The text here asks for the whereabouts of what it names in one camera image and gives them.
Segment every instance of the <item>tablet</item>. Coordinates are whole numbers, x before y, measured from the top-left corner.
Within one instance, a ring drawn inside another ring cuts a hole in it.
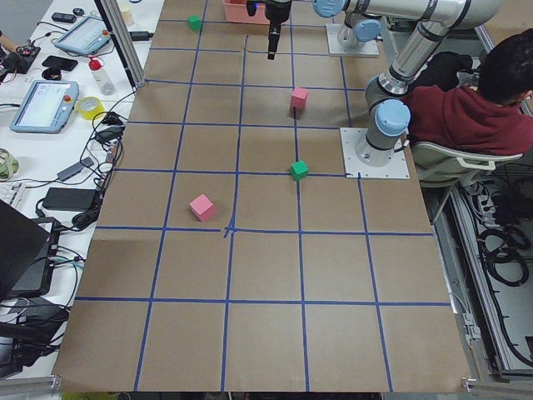
[[[102,19],[86,16],[53,42],[65,52],[87,56],[94,54],[109,42],[109,32]]]
[[[77,82],[34,81],[9,127],[14,132],[58,133],[78,94]]]

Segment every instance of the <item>pink box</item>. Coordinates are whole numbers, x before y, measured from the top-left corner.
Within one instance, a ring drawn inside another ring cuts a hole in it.
[[[308,94],[309,91],[303,87],[294,89],[291,96],[291,108],[296,107],[301,110],[305,108]]]
[[[247,0],[224,0],[224,12],[229,23],[270,24],[265,17],[264,4],[257,4],[256,15],[250,17],[247,12]]]
[[[202,222],[207,221],[215,214],[215,206],[205,194],[201,194],[189,203],[192,212]]]

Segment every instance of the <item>plastic bottle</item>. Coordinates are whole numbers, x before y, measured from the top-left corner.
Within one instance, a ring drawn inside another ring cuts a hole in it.
[[[100,92],[106,96],[114,94],[116,91],[115,85],[113,85],[109,75],[107,75],[107,72],[103,69],[103,65],[96,58],[89,58],[91,58],[91,61],[89,61],[89,69],[91,69],[94,80],[100,88]]]

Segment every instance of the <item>white desk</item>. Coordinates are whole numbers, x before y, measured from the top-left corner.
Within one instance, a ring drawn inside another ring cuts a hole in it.
[[[47,23],[53,23],[60,27],[70,28],[72,24],[54,22],[52,20],[53,13],[71,13],[72,2],[68,0],[55,0],[48,11],[44,14],[42,21]],[[91,11],[97,11],[97,8],[91,0],[80,0],[76,2],[76,7],[83,8],[87,14]],[[131,3],[132,15],[135,24],[128,27],[129,31],[148,31],[154,32],[157,26],[157,18],[162,8],[161,0],[143,0],[140,3]],[[46,33],[51,31],[57,31],[55,27],[47,24],[38,25],[35,29],[32,39],[40,38]],[[0,85],[0,96],[7,97],[23,97],[29,89],[34,80],[42,79],[41,74],[45,67],[41,64],[48,56],[59,56],[65,58],[74,58],[78,60],[78,65],[72,70],[72,72],[62,72],[63,80],[77,81],[80,86],[80,97],[97,96],[102,100],[117,101],[124,96],[128,95],[132,91],[130,82],[127,80],[126,73],[117,54],[117,50],[114,49],[111,54],[106,54],[100,58],[105,62],[105,70],[107,74],[112,78],[113,84],[117,89],[116,92],[109,96],[104,96],[100,93],[91,71],[88,67],[88,57],[72,57],[65,53],[63,50],[58,49],[52,44],[52,39],[59,38],[61,33],[52,33],[50,37],[39,39],[35,42],[36,46],[41,48],[41,52],[38,54],[35,62],[31,66],[27,74],[17,75],[12,82],[6,82]],[[151,42],[134,42],[134,47],[139,57],[141,65],[144,65],[148,51],[150,49]],[[98,53],[107,53],[113,49],[112,41],[104,46]],[[6,77],[5,81],[8,81],[12,75]]]
[[[131,3],[132,15],[135,24],[128,27],[131,31],[148,31],[154,32],[157,26],[159,13],[162,9],[162,0],[143,0],[140,3]],[[72,25],[60,22],[54,22],[51,16],[55,12],[71,13],[73,4],[69,0],[55,0],[51,7],[47,10],[42,21],[57,24],[69,28]],[[96,10],[96,6],[91,0],[79,0],[75,4],[76,7],[81,7],[87,14]],[[37,26],[32,35],[32,39],[39,38],[45,33],[55,30],[54,27],[41,24]],[[36,41],[36,45],[42,50],[37,56],[34,64],[30,68],[28,74],[18,74],[12,82],[5,82],[0,85],[0,103],[20,103],[27,93],[31,83],[34,80],[41,78],[41,73],[45,69],[41,64],[49,55],[57,55],[65,58],[73,58],[65,52],[53,46],[51,38],[58,38],[60,33],[53,33],[50,37],[45,37]],[[147,60],[148,51],[151,42],[135,42],[135,49],[141,64]],[[112,44],[106,45],[100,53],[106,53],[112,49]],[[62,78],[64,80],[72,80],[78,82],[80,86],[79,98],[86,96],[96,96],[102,99],[104,108],[108,111],[115,104],[115,102],[132,92],[126,73],[123,70],[117,51],[102,56],[105,62],[107,73],[112,77],[113,83],[117,91],[111,96],[103,96],[95,83],[92,74],[88,68],[87,57],[76,57],[79,64],[72,72],[63,72]],[[5,81],[9,81],[12,76],[7,76]],[[131,95],[121,103],[119,103],[114,111],[127,118],[130,113],[134,96]],[[0,145],[12,153],[20,163],[20,168],[14,179],[35,179],[43,181],[52,181],[57,177],[57,172],[76,163],[88,138],[92,134],[92,124],[90,121],[83,119],[76,111],[72,112],[67,125],[57,134],[43,134],[43,133],[17,133],[9,129],[9,124],[15,116],[17,109],[14,107],[0,107]],[[98,143],[90,146],[91,151],[99,161],[103,161],[106,153],[100,148]],[[85,170],[76,177],[68,180],[68,183],[81,182],[89,175],[89,171]],[[27,182],[29,187],[38,186],[37,182]],[[60,187],[59,184],[51,184],[40,188],[27,188],[24,192],[22,201],[17,206],[17,209],[29,218],[35,218],[35,204],[39,199],[43,198],[49,187]],[[90,177],[84,183],[76,185],[75,188],[94,188],[93,177]],[[46,211],[47,216],[55,217],[58,221],[71,226],[71,219],[76,212],[59,212]],[[82,232],[64,232],[60,238],[60,245],[65,248],[70,248],[84,257],[87,256],[87,250],[94,233],[95,224],[84,229]],[[69,257],[70,254],[61,251],[60,255]],[[82,272],[78,270],[77,279],[76,273],[72,266],[59,267],[54,270],[52,276],[52,285],[49,293],[45,298],[56,304],[66,304],[72,296],[72,291],[75,291],[79,278]],[[0,309],[0,313],[6,313],[7,309]],[[61,334],[66,327],[63,324],[57,335]],[[40,357],[32,367],[25,367],[23,371],[13,378],[37,378],[51,374],[52,367],[56,361],[57,352],[50,354],[47,357]]]

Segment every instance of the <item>green cube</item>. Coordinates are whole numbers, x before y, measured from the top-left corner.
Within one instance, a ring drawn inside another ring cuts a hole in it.
[[[197,15],[189,15],[187,22],[194,32],[198,32],[202,27],[202,20]]]
[[[291,165],[291,175],[295,181],[305,178],[308,173],[309,168],[307,168],[307,165],[302,160]]]

